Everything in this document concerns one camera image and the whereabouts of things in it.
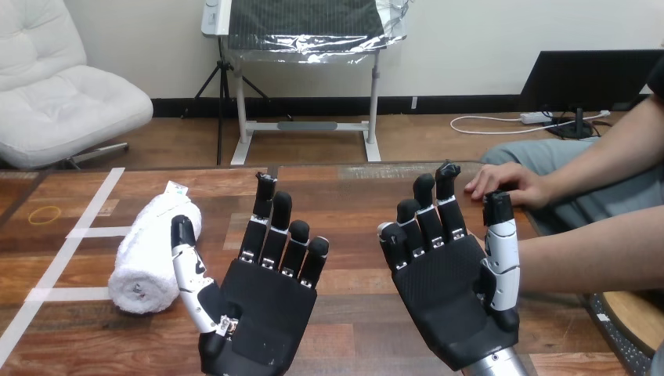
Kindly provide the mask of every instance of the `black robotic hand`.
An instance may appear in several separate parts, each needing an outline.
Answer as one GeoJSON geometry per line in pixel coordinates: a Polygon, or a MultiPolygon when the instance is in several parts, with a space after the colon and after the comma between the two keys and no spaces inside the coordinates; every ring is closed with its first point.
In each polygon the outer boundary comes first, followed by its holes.
{"type": "Polygon", "coordinates": [[[459,173],[446,161],[435,178],[420,176],[415,199],[397,207],[397,223],[378,227],[381,247],[401,299],[436,356],[464,374],[525,374],[511,350],[518,342],[519,268],[509,195],[485,197],[486,257],[468,235],[454,196],[459,173]]]}
{"type": "Polygon", "coordinates": [[[175,275],[201,333],[198,348],[205,374],[284,374],[316,302],[329,244],[322,237],[309,241],[305,222],[289,227],[291,197],[274,194],[276,179],[261,173],[257,177],[254,214],[221,287],[203,277],[206,269],[194,248],[191,222],[181,215],[172,221],[175,275]]]}

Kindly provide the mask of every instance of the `rolled towel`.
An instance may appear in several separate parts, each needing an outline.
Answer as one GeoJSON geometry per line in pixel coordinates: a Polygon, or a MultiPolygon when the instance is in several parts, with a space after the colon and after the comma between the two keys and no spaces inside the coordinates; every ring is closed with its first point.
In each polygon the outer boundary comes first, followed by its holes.
{"type": "Polygon", "coordinates": [[[178,297],[171,260],[171,219],[186,215],[198,239],[200,210],[178,193],[155,197],[134,221],[117,249],[115,270],[108,280],[108,293],[116,306],[130,313],[156,313],[178,297]]]}

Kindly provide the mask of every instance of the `white tape line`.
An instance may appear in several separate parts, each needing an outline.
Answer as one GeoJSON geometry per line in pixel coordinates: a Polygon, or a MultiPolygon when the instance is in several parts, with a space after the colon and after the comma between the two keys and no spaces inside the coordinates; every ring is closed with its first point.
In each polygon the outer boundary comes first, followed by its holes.
{"type": "Polygon", "coordinates": [[[73,229],[67,237],[125,237],[131,227],[92,227],[91,229],[73,229]]]}
{"type": "Polygon", "coordinates": [[[33,288],[26,302],[86,302],[109,300],[108,287],[33,288]]]}
{"type": "MultiPolygon", "coordinates": [[[[110,191],[113,190],[124,171],[124,168],[114,168],[110,170],[106,180],[104,180],[97,190],[97,193],[92,198],[92,201],[88,204],[88,207],[83,211],[83,215],[81,215],[78,222],[76,222],[75,229],[87,229],[92,225],[92,221],[95,220],[97,213],[99,213],[99,210],[110,195],[110,191]]],[[[53,261],[51,261],[51,265],[44,275],[41,276],[39,282],[37,282],[36,288],[51,289],[56,285],[58,278],[60,278],[64,268],[67,267],[67,263],[71,260],[71,256],[74,255],[81,240],[83,240],[81,237],[71,237],[64,241],[58,254],[53,261]]],[[[9,354],[14,351],[14,347],[16,347],[21,336],[23,336],[23,333],[25,333],[30,322],[34,319],[34,315],[37,314],[42,303],[43,302],[24,302],[19,312],[14,316],[12,322],[9,323],[5,332],[2,333],[2,336],[0,337],[0,367],[5,364],[5,361],[9,358],[9,354]]]]}

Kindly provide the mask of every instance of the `wall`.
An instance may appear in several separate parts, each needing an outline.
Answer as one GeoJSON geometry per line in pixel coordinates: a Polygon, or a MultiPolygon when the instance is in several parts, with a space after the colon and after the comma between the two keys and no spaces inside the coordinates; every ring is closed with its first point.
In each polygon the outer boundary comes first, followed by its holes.
{"type": "MultiPolygon", "coordinates": [[[[152,98],[193,97],[215,67],[216,41],[200,32],[203,0],[65,3],[88,63],[152,98]]],[[[540,50],[664,44],[663,0],[416,0],[407,21],[408,38],[381,54],[381,96],[516,94],[540,50]]],[[[368,96],[370,68],[251,63],[244,71],[270,96],[368,96]]],[[[218,79],[205,95],[218,95],[218,79]]]]}

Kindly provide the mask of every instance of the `white armchair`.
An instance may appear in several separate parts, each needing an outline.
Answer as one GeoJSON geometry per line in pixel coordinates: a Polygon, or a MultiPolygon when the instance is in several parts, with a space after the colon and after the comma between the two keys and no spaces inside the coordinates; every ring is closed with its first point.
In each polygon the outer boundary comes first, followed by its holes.
{"type": "Polygon", "coordinates": [[[114,74],[86,66],[62,0],[0,0],[0,159],[18,168],[72,163],[144,125],[150,98],[114,74]]]}

